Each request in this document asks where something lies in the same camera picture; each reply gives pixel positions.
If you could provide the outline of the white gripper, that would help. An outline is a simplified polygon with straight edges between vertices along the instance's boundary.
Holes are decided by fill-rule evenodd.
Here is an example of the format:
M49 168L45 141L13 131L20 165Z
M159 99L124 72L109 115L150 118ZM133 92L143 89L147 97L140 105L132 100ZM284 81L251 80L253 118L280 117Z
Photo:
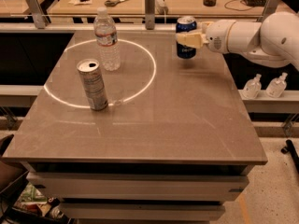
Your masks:
M228 52L228 35L235 20L199 21L197 29L189 32L176 33L180 45L200 49L204 45L213 52L226 54Z

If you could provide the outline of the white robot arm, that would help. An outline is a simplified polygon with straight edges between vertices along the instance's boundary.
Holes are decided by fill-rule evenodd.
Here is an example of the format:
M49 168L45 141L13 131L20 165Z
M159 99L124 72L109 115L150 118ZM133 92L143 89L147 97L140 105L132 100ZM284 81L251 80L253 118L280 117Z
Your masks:
M179 44L212 52L239 54L266 67L292 64L299 70L299 17L277 12L264 21L219 20L201 22L200 28L176 34Z

